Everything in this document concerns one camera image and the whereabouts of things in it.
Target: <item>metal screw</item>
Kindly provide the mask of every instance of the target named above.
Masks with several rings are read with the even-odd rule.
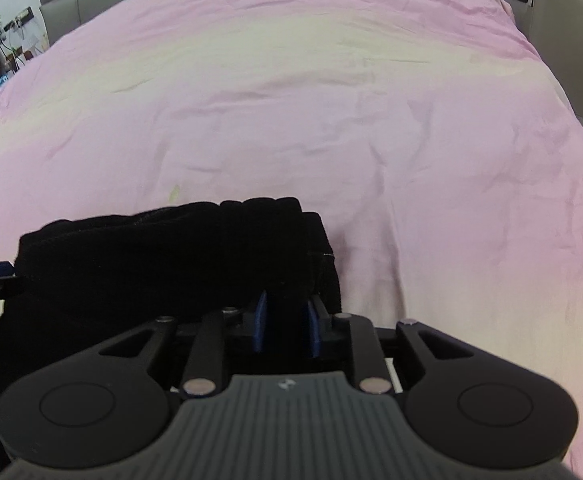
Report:
[[[374,395],[386,394],[393,388],[391,382],[382,377],[367,377],[361,381],[359,386],[366,394]]]
[[[192,397],[204,397],[216,389],[216,383],[209,379],[190,379],[183,384],[183,389],[187,395]]]

